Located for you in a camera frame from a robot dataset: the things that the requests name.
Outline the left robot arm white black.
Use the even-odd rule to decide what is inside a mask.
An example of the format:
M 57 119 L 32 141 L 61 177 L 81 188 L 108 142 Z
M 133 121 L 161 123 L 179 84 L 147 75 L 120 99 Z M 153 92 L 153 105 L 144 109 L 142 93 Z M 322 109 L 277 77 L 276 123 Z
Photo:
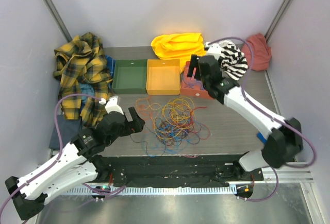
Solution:
M 79 184 L 109 178 L 111 166 L 100 153 L 117 138 L 141 132 L 145 125 L 135 108 L 128 110 L 131 121 L 123 112 L 111 111 L 96 126 L 79 131 L 55 157 L 33 172 L 5 181 L 22 221 L 34 217 L 57 196 Z

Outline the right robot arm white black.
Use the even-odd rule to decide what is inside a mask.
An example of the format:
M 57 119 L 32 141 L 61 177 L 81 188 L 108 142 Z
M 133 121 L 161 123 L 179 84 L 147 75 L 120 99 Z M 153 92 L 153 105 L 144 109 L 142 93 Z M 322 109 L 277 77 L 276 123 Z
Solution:
M 257 168 L 280 168 L 302 151 L 300 122 L 270 111 L 247 94 L 237 81 L 224 78 L 213 55 L 192 55 L 187 77 L 200 80 L 211 98 L 239 113 L 266 139 L 263 149 L 245 153 L 233 167 L 238 180 L 245 180 Z

